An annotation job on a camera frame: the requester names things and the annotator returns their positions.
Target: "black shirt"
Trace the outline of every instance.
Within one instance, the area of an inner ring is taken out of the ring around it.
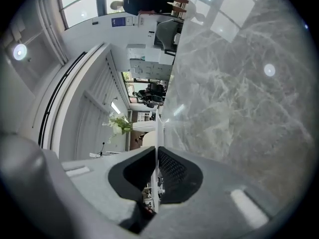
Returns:
[[[140,10],[150,11],[155,8],[155,0],[123,0],[124,11],[139,15]]]

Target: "gray marble floor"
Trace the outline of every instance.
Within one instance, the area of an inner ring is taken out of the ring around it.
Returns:
[[[318,60],[287,0],[190,0],[164,145],[226,163],[284,205],[313,171]]]

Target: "shorts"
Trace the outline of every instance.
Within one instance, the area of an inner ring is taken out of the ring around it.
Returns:
[[[174,0],[155,0],[155,9],[157,13],[171,13],[173,5],[168,2],[174,2]]]

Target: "vase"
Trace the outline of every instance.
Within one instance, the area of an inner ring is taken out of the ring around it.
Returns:
[[[140,131],[140,132],[151,132],[151,131],[155,131],[155,125],[156,125],[156,122],[153,120],[134,122],[133,130]]]

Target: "chair backrest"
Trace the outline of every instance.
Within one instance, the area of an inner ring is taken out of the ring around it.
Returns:
[[[173,46],[174,37],[177,33],[178,22],[174,19],[170,19],[158,24],[156,29],[156,36],[162,42],[164,50],[175,51]]]

